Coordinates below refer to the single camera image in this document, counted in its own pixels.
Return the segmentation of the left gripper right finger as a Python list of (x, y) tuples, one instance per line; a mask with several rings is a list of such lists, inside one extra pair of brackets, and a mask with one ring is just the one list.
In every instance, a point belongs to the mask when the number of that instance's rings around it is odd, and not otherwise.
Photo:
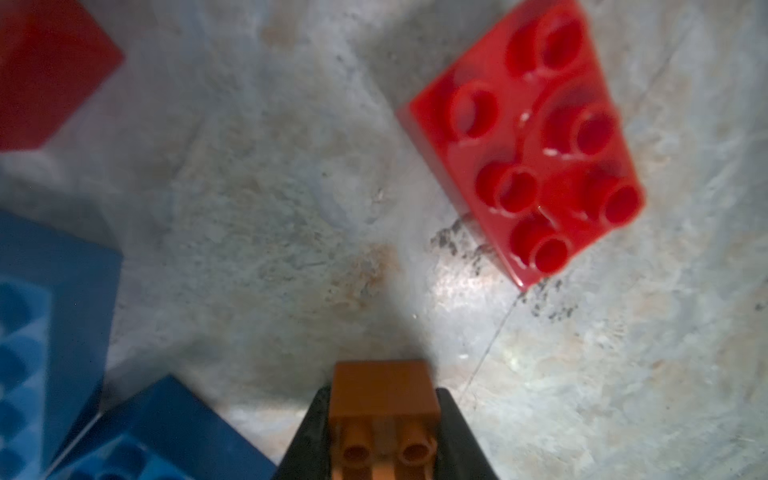
[(470, 426), (451, 393), (436, 389), (441, 408), (437, 430), (437, 457), (434, 478), (437, 480), (498, 480)]

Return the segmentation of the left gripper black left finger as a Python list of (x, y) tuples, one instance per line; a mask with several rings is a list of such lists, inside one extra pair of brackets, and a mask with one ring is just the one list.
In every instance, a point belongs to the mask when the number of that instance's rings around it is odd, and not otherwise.
[(316, 392), (272, 480), (329, 480), (332, 477), (330, 396), (330, 386)]

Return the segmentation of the brown lego brick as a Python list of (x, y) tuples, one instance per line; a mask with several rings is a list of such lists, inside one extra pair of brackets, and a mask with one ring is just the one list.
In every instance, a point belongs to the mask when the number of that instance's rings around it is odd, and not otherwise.
[(335, 365), (328, 428), (333, 479), (433, 479), (441, 420), (424, 360)]

